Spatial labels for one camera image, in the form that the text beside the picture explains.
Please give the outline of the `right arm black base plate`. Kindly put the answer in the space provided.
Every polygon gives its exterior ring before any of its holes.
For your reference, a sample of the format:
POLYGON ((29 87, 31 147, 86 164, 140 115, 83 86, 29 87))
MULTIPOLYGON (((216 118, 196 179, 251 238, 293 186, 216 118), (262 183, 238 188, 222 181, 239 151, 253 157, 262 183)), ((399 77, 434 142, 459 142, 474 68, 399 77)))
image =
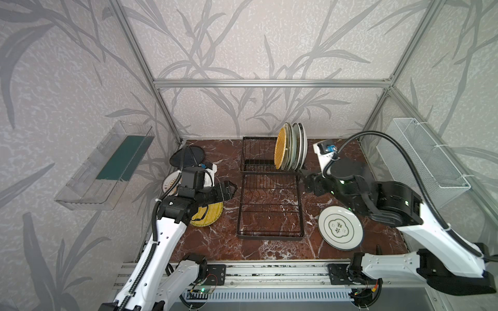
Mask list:
POLYGON ((328 264, 328 275, 332 285, 381 286, 382 279, 373 279, 363 272, 363 267, 350 264, 328 264))

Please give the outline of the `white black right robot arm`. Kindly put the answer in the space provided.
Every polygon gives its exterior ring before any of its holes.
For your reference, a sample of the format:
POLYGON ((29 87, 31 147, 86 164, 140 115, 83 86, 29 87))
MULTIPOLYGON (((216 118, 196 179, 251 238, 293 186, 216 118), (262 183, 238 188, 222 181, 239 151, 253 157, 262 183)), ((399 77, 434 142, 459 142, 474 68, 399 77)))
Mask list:
POLYGON ((336 147, 332 139, 313 145, 320 171, 303 171, 306 191, 332 194, 358 215, 396 228, 421 244, 404 255, 355 253, 339 275, 365 284, 384 278, 414 277, 431 288, 454 296, 496 294, 495 277, 486 264, 496 263, 483 243, 471 243, 453 230, 436 209, 423 180, 402 145, 378 131, 364 131, 336 147), (385 139, 401 154, 420 189, 416 193, 397 181, 376 181, 366 163, 341 155, 345 146, 363 136, 385 139))

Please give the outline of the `aluminium frame rail base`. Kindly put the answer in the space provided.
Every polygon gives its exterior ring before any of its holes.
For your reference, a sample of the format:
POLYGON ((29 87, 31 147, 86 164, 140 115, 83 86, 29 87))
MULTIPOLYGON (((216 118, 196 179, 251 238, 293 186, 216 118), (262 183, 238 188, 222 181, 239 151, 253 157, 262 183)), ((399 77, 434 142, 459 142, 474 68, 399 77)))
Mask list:
MULTIPOLYGON (((347 279, 343 281, 329 276, 329 264, 346 265, 347 260, 222 260, 209 261, 208 265, 226 266, 223 276, 217 275, 219 287, 242 288, 331 288, 354 287, 347 279)), ((123 288, 131 276, 136 263, 123 263, 118 269, 112 290, 123 288)), ((413 277, 383 277, 383 288, 428 287, 425 281, 413 277)))

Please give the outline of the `orange woven round plate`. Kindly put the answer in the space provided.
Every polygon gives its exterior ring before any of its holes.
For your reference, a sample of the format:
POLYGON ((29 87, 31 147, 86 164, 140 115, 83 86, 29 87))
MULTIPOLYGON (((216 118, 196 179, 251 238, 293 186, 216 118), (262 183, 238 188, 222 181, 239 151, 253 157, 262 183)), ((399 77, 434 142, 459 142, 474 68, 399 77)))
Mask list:
POLYGON ((285 141, 286 141, 286 133, 282 127, 281 130, 279 131, 274 149, 274 164, 278 170, 282 169, 281 167, 284 161, 285 141))

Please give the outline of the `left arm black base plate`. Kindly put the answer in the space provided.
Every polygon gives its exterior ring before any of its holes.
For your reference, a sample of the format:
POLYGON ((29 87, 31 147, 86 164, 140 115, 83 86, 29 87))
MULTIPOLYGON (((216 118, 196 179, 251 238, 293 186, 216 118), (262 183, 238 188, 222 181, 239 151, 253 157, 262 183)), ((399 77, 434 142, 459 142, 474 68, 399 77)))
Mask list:
POLYGON ((225 264, 207 264, 200 267, 196 286, 223 286, 226 278, 225 264))

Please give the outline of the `yellow woven round plate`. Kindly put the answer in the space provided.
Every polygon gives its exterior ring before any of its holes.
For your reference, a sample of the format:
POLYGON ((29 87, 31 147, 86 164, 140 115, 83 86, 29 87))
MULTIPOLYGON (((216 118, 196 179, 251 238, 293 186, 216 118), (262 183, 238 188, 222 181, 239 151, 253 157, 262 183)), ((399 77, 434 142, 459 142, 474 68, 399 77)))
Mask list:
POLYGON ((223 210, 224 204, 222 202, 199 207, 197 213, 192 216, 190 224, 198 228, 208 227, 220 219, 223 210))

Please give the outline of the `white plate orange sunburst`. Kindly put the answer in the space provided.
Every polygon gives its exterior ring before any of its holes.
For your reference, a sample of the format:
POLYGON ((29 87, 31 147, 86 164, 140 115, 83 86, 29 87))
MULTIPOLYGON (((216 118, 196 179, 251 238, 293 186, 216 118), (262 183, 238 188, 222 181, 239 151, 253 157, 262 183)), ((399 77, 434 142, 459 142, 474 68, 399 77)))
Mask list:
POLYGON ((162 193, 175 196, 178 193, 178 187, 181 184, 181 172, 174 171, 170 175, 168 175, 162 183, 162 193))
POLYGON ((300 168, 302 162, 302 133, 298 123, 293 124, 293 130, 297 137, 296 163, 294 168, 294 170, 297 171, 300 168))

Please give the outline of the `white plate green clover emblem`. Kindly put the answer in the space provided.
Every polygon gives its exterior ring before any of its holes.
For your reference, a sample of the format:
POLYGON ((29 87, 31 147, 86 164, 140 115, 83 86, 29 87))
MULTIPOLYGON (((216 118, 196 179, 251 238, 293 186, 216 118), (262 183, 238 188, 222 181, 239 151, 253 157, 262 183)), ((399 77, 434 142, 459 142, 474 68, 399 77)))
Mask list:
POLYGON ((320 213, 318 225, 321 237, 335 249, 351 251, 363 242, 363 226, 350 209, 327 207, 320 213))

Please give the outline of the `cream plate with floral sprigs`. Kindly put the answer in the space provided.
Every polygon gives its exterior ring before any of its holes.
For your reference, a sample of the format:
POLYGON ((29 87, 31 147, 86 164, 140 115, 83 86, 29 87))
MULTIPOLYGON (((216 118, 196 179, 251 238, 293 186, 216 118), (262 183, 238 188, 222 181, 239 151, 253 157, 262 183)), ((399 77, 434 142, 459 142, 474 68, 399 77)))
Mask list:
POLYGON ((285 130, 285 133, 286 133, 286 141, 285 141, 285 155, 284 155, 284 161, 283 161, 283 164, 282 164, 282 169, 284 171, 287 171, 289 169, 289 163, 290 163, 290 159, 291 159, 291 129, 290 129, 290 125, 289 123, 285 123, 284 126, 283 126, 283 129, 285 130))

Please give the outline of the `clear plastic wall bin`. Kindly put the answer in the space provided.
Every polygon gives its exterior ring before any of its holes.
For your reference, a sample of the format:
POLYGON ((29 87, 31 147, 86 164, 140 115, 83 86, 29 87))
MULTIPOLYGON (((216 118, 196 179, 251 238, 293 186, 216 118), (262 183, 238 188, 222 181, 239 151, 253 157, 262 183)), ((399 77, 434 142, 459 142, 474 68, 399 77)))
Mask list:
POLYGON ((54 200, 71 211, 111 211, 155 138, 153 127, 117 121, 54 200))

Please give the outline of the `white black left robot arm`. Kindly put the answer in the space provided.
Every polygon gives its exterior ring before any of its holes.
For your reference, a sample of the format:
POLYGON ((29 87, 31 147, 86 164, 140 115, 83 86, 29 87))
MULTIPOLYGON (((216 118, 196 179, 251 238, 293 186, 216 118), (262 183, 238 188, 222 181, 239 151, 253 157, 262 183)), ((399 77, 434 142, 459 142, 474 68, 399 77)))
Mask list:
POLYGON ((164 278, 173 251, 199 208, 231 200, 237 185, 226 180, 215 182, 214 164, 195 162, 180 166, 172 185, 156 199, 151 217, 152 235, 144 253, 122 290, 100 310, 169 310, 190 285, 207 277, 207 262, 202 255, 190 254, 164 278))

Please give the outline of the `mint green flower plate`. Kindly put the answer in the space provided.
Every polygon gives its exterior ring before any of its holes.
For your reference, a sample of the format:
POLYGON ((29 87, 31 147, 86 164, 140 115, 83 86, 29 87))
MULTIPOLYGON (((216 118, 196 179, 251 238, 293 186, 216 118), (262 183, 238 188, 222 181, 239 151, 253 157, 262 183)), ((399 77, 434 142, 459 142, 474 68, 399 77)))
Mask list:
POLYGON ((297 147, 298 147, 298 134, 297 134, 297 124, 293 123, 290 125, 290 137, 291 137, 291 143, 290 143, 290 162, 289 162, 289 170, 294 171, 295 169, 295 163, 296 163, 296 153, 297 153, 297 147))

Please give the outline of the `black round plate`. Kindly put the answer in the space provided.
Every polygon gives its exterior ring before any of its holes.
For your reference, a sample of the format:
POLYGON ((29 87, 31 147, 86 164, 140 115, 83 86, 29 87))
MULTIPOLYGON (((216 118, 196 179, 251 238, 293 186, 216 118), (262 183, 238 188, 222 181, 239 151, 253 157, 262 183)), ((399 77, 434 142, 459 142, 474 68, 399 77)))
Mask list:
POLYGON ((175 152, 169 159, 169 164, 176 168, 196 167, 205 159, 205 151, 199 146, 185 146, 175 152))

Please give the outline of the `white plate green text rim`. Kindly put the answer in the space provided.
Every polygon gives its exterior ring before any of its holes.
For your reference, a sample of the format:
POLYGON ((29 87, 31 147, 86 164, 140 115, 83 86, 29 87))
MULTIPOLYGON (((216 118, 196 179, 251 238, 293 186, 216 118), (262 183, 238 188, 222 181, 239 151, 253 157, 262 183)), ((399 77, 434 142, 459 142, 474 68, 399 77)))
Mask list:
POLYGON ((306 130, 305 130, 303 124, 299 123, 299 126, 300 126, 300 129, 301 129, 302 139, 303 139, 303 142, 302 142, 302 150, 303 150, 303 152, 302 152, 302 160, 301 160, 300 168, 304 168, 305 161, 306 161, 306 158, 307 158, 308 140, 307 140, 306 130))

